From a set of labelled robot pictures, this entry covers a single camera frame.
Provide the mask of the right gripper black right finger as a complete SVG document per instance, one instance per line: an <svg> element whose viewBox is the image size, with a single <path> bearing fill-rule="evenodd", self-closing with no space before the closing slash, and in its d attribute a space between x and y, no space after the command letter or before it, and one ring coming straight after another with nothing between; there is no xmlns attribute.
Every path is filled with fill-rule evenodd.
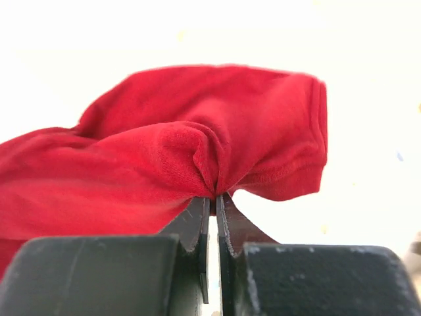
<svg viewBox="0 0 421 316"><path fill-rule="evenodd" d="M277 243L228 194L217 197L215 211L223 315L420 314L416 290L391 250Z"/></svg>

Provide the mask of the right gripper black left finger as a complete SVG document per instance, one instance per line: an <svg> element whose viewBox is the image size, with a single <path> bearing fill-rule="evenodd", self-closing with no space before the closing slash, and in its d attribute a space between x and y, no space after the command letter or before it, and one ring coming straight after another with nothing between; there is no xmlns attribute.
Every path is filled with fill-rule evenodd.
<svg viewBox="0 0 421 316"><path fill-rule="evenodd" d="M210 201L155 235L37 238L1 282L1 314L199 315L208 302Z"/></svg>

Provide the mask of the dark red t-shirt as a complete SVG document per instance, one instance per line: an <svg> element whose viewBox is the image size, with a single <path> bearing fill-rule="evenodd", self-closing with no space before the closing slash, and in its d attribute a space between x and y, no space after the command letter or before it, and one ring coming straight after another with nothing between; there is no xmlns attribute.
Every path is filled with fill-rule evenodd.
<svg viewBox="0 0 421 316"><path fill-rule="evenodd" d="M153 234L194 197L319 191L327 93L309 74L248 66L135 73L72 128L1 144L1 268L43 236Z"/></svg>

